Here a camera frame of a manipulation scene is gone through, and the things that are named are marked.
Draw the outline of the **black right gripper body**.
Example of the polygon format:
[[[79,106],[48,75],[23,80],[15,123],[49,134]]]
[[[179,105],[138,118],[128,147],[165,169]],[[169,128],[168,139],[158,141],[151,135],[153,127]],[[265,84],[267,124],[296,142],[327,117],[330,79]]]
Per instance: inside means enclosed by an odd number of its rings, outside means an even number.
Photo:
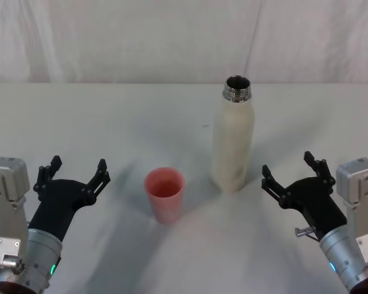
[[[284,189],[280,207],[300,212],[321,240],[332,230],[347,224],[347,218],[331,197],[335,179],[308,177]]]

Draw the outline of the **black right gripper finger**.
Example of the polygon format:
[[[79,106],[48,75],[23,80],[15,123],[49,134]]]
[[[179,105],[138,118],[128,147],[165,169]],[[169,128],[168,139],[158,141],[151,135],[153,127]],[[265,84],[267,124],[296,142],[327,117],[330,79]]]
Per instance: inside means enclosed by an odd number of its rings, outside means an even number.
[[[267,165],[263,165],[262,175],[261,188],[276,200],[281,208],[290,208],[290,191],[275,180]]]
[[[335,178],[331,175],[328,164],[325,159],[316,160],[310,151],[304,153],[304,161],[321,179],[321,182],[328,188],[328,192],[333,192],[333,186],[336,183]]]

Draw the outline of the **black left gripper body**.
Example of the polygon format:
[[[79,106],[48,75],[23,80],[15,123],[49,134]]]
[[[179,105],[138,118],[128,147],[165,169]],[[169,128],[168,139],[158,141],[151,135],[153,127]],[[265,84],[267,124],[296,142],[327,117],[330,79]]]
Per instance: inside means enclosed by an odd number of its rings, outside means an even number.
[[[97,199],[86,184],[69,179],[37,183],[33,189],[38,194],[40,205],[28,228],[47,232],[60,241],[64,239],[76,212],[95,204]]]

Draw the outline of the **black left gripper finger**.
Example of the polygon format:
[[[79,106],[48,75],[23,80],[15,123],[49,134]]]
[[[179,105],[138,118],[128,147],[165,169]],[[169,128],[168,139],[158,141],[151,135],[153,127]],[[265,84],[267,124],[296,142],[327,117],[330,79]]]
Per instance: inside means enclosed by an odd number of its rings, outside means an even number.
[[[110,182],[110,175],[107,171],[105,159],[101,159],[94,176],[89,180],[86,186],[82,189],[89,198],[96,198],[106,185]]]
[[[55,155],[49,165],[40,166],[37,181],[33,186],[34,192],[40,193],[46,189],[47,184],[53,179],[56,172],[60,169],[62,161],[59,155]]]

